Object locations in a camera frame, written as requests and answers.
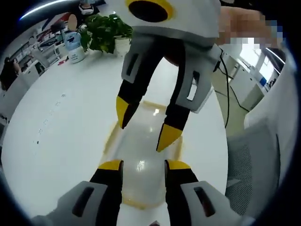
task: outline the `transparent plastic tray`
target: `transparent plastic tray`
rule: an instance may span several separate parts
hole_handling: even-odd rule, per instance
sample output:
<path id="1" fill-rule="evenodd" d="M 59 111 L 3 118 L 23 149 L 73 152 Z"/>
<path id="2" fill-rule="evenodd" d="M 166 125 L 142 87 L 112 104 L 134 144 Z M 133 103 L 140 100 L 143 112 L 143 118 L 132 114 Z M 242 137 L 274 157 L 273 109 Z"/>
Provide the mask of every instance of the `transparent plastic tray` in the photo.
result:
<path id="1" fill-rule="evenodd" d="M 165 111 L 165 106 L 144 101 L 127 127 L 116 124 L 108 138 L 101 163 L 124 161 L 124 204 L 145 209 L 165 201 L 164 160 L 179 160 L 182 148 L 180 137 L 164 151 L 156 151 Z"/>

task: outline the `white cabinet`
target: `white cabinet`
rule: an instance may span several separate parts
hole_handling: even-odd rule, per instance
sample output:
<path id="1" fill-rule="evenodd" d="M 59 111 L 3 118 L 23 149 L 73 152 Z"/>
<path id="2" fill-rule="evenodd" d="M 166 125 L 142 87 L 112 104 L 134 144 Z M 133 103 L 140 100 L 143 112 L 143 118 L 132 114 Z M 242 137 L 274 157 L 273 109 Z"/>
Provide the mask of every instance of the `white cabinet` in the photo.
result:
<path id="1" fill-rule="evenodd" d="M 239 66 L 230 86 L 239 105 L 248 111 L 252 110 L 264 97 L 258 82 L 243 66 Z"/>

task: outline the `office desk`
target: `office desk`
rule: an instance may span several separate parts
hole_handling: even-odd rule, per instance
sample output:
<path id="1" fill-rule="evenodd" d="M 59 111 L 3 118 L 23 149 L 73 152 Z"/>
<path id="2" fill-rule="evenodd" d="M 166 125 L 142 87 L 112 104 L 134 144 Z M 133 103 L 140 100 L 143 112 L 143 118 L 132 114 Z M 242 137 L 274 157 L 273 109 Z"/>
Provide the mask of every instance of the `office desk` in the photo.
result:
<path id="1" fill-rule="evenodd" d="M 55 63 L 32 85 L 7 129 L 2 163 L 8 184 L 30 217 L 45 215 L 80 181 L 89 181 L 116 124 L 122 58 L 90 52 L 83 61 Z M 144 100 L 168 105 L 178 68 L 163 59 Z M 199 180 L 225 193 L 228 149 L 215 93 L 183 132 L 182 161 Z M 138 210 L 121 205 L 118 225 L 169 224 L 166 203 Z"/>

